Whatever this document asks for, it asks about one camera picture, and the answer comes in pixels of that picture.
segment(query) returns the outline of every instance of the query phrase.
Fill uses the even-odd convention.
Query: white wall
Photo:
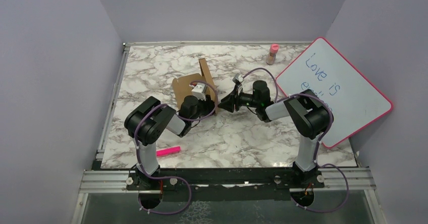
[[[69,223],[122,41],[99,0],[0,0],[0,222]]]
[[[344,0],[101,0],[125,42],[312,41]]]
[[[428,220],[428,0],[346,0],[327,39],[395,105],[351,138],[388,223]]]

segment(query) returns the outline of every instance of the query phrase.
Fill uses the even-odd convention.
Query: robotic arm
[[[298,167],[302,179],[309,178],[316,170],[314,158],[318,148],[317,136],[327,129],[330,122],[327,109],[316,99],[304,95],[274,103],[266,82],[261,80],[253,83],[253,94],[243,93],[243,81],[240,75],[233,78],[235,87],[221,100],[219,108],[233,113],[241,106],[254,107],[258,118],[264,122],[290,116],[301,134],[299,152],[293,167]],[[301,94],[316,97],[309,89]]]
[[[125,128],[130,137],[134,137],[135,129],[149,111],[160,104],[158,99],[151,96],[126,117]],[[184,98],[178,115],[184,119],[197,119],[207,115],[212,109],[214,109],[214,102],[209,95],[206,95],[205,99],[198,99],[189,95]],[[141,166],[143,166],[146,173],[152,175],[159,168],[155,142],[165,128],[179,137],[185,136],[190,131],[192,123],[180,119],[176,113],[169,106],[159,108],[141,125],[138,131],[138,140],[141,145],[137,152],[141,161],[141,165],[137,166],[140,171]]]

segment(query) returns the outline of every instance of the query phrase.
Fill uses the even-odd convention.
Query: cardboard box
[[[180,77],[178,79],[173,79],[173,90],[175,94],[175,99],[177,101],[178,109],[181,107],[181,104],[184,101],[184,97],[186,97],[187,95],[192,95],[192,87],[190,87],[190,82],[192,81],[201,80],[201,81],[207,82],[208,84],[212,85],[214,89],[217,91],[217,87],[214,84],[214,81],[212,80],[212,76],[211,76],[211,73],[209,72],[209,68],[205,59],[199,59],[199,67],[201,70],[200,74],[191,74],[191,75]],[[214,100],[215,102],[216,94],[208,86],[207,86],[206,94],[209,94],[211,96],[211,99]]]

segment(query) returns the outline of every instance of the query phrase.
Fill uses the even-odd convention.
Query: marble surface
[[[264,60],[268,45],[131,47],[101,167],[114,169],[135,164],[134,143],[124,128],[126,116],[149,96],[177,108],[171,82],[175,77],[200,72],[198,58],[206,58],[221,99],[233,89],[232,78],[236,73],[243,75],[264,67],[277,76],[306,47],[281,45],[272,66]],[[275,97],[273,80],[265,71],[248,76],[244,92],[251,91],[255,80],[267,81],[272,99]],[[235,113],[222,110],[217,116],[201,121],[183,138],[165,130],[157,141],[158,149],[173,146],[182,149],[180,153],[159,157],[162,167],[291,166],[298,144],[299,133],[289,117],[264,123],[246,108]],[[349,141],[332,149],[321,146],[318,161],[356,166]]]

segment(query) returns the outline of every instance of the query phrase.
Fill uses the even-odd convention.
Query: screw
[[[175,185],[177,183],[177,179],[176,178],[170,178],[170,183],[171,183],[171,185]]]
[[[320,183],[324,183],[324,176],[322,176],[322,175],[318,175],[318,176],[316,177],[316,180],[318,180],[318,182],[320,182]]]
[[[132,185],[133,183],[134,183],[134,180],[131,177],[129,177],[129,178],[126,179],[126,184],[127,185]]]
[[[281,183],[281,179],[280,179],[280,177],[277,175],[277,176],[275,176],[275,178],[274,178],[274,182],[275,182],[275,184],[280,184]]]

